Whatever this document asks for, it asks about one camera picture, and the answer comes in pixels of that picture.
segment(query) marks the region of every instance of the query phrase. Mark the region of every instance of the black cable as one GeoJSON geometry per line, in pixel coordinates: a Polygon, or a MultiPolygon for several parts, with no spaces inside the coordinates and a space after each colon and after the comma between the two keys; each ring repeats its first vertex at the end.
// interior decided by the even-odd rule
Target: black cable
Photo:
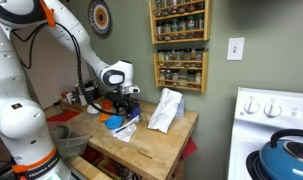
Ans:
{"type": "MultiPolygon", "coordinates": [[[[76,53],[76,57],[77,57],[77,72],[78,72],[78,81],[79,81],[79,86],[81,91],[83,92],[83,95],[85,97],[85,100],[96,110],[104,113],[104,114],[108,114],[108,115],[119,115],[119,113],[113,113],[113,112],[109,112],[109,111],[105,111],[103,109],[100,109],[99,107],[97,107],[92,101],[91,99],[87,96],[84,85],[83,85],[83,81],[82,81],[82,72],[81,72],[81,50],[80,50],[80,46],[79,43],[77,41],[77,39],[73,36],[73,34],[71,34],[71,32],[64,27],[62,24],[60,23],[56,23],[57,25],[59,25],[62,29],[64,29],[67,34],[71,37],[71,40],[73,42],[74,45],[74,49],[75,49],[75,53],[76,53]]],[[[26,42],[28,41],[30,38],[31,39],[31,45],[30,45],[30,51],[29,51],[29,65],[25,65],[25,63],[23,61],[20,61],[20,63],[27,69],[31,69],[32,67],[32,51],[33,51],[33,44],[35,42],[35,38],[37,37],[38,33],[45,27],[49,26],[49,23],[45,22],[43,24],[40,24],[38,27],[36,27],[31,34],[26,38],[26,39],[22,39],[15,31],[18,29],[13,29],[12,32],[13,34],[18,37],[22,42],[26,42]]]]}
{"type": "Polygon", "coordinates": [[[14,177],[14,176],[15,176],[14,172],[11,170],[10,173],[8,173],[5,177],[2,177],[2,178],[3,178],[3,180],[10,180],[10,179],[12,180],[12,177],[14,177]]]}

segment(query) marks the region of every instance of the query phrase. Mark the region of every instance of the green wall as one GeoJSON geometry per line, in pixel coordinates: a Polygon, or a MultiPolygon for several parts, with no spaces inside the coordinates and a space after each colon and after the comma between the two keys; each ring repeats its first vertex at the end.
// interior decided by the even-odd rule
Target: green wall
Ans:
{"type": "Polygon", "coordinates": [[[208,88],[204,94],[181,91],[186,109],[199,112],[192,137],[198,146],[187,159],[186,179],[226,177],[237,88],[303,93],[303,0],[214,0],[211,40],[152,45],[148,0],[105,0],[112,16],[109,35],[101,37],[88,23],[89,0],[71,9],[88,30],[92,46],[107,63],[132,61],[139,99],[158,103],[152,53],[163,47],[210,49],[208,88]],[[228,39],[245,37],[242,61],[226,61],[228,39]]]}

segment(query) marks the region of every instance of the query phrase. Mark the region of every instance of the white stove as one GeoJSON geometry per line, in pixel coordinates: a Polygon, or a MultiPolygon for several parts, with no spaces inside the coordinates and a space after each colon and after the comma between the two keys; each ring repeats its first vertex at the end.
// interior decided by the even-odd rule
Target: white stove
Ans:
{"type": "MultiPolygon", "coordinates": [[[[303,130],[303,94],[239,88],[232,129],[229,180],[251,180],[246,158],[280,129],[303,130]]],[[[303,138],[286,137],[303,142],[303,138]]]]}

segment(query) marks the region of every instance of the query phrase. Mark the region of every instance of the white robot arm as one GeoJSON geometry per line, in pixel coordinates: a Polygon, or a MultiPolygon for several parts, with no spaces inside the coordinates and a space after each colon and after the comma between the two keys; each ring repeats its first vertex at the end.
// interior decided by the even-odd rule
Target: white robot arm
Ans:
{"type": "Polygon", "coordinates": [[[124,96],[140,89],[132,84],[133,65],[124,60],[112,66],[104,63],[90,47],[83,26],[58,0],[0,0],[0,137],[16,163],[16,173],[27,179],[59,176],[64,180],[70,178],[70,170],[51,140],[41,107],[29,96],[25,74],[10,41],[13,29],[45,22],[43,2],[50,10],[54,9],[55,22],[66,28],[50,27],[50,34],[74,51],[68,30],[79,44],[82,60],[104,84],[118,85],[117,94],[124,96]]]}

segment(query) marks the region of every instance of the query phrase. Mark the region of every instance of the wooden spice rack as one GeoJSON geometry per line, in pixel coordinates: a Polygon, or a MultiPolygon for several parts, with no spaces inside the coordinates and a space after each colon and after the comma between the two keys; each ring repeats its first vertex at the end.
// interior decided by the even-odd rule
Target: wooden spice rack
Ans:
{"type": "Polygon", "coordinates": [[[176,6],[168,6],[166,8],[155,8],[155,3],[154,1],[149,1],[149,14],[150,14],[150,27],[151,27],[151,40],[152,44],[163,44],[163,43],[174,43],[174,42],[191,42],[191,41],[207,41],[210,39],[210,29],[211,29],[211,0],[193,0],[191,2],[187,2],[184,4],[178,4],[176,6]],[[180,6],[186,6],[189,4],[196,4],[199,2],[204,2],[205,3],[205,8],[203,10],[195,10],[193,12],[185,12],[183,14],[174,14],[174,15],[168,15],[165,17],[156,17],[154,14],[156,11],[159,10],[166,10],[174,7],[180,7],[180,6]],[[196,15],[196,14],[201,14],[203,13],[204,17],[204,29],[195,29],[195,30],[187,30],[187,31],[177,31],[177,32],[172,32],[172,33],[161,33],[157,34],[157,27],[156,23],[169,20],[172,18],[180,18],[180,17],[186,17],[189,15],[196,15]],[[161,40],[158,41],[157,37],[159,36],[167,36],[170,34],[176,34],[176,33],[190,33],[190,32],[196,32],[202,34],[201,38],[186,38],[186,39],[176,39],[176,40],[161,40]]]}
{"type": "Polygon", "coordinates": [[[167,87],[167,88],[176,88],[176,89],[186,89],[186,90],[193,90],[193,91],[200,91],[201,93],[204,93],[207,88],[207,74],[208,74],[208,58],[209,58],[209,52],[206,51],[202,54],[202,61],[197,60],[169,60],[169,61],[160,61],[158,59],[158,54],[153,54],[153,65],[154,65],[154,77],[155,77],[155,85],[156,87],[167,87]],[[189,67],[185,68],[184,66],[160,66],[159,63],[166,63],[166,62],[181,62],[181,63],[201,63],[202,66],[200,68],[197,67],[189,67]],[[201,83],[195,83],[195,82],[187,82],[187,84],[194,84],[198,85],[199,87],[188,87],[188,86],[173,86],[173,85],[167,85],[167,84],[161,84],[161,82],[177,82],[179,84],[179,81],[175,80],[161,80],[160,79],[160,70],[161,69],[179,69],[179,70],[198,70],[201,71],[201,83]]]}

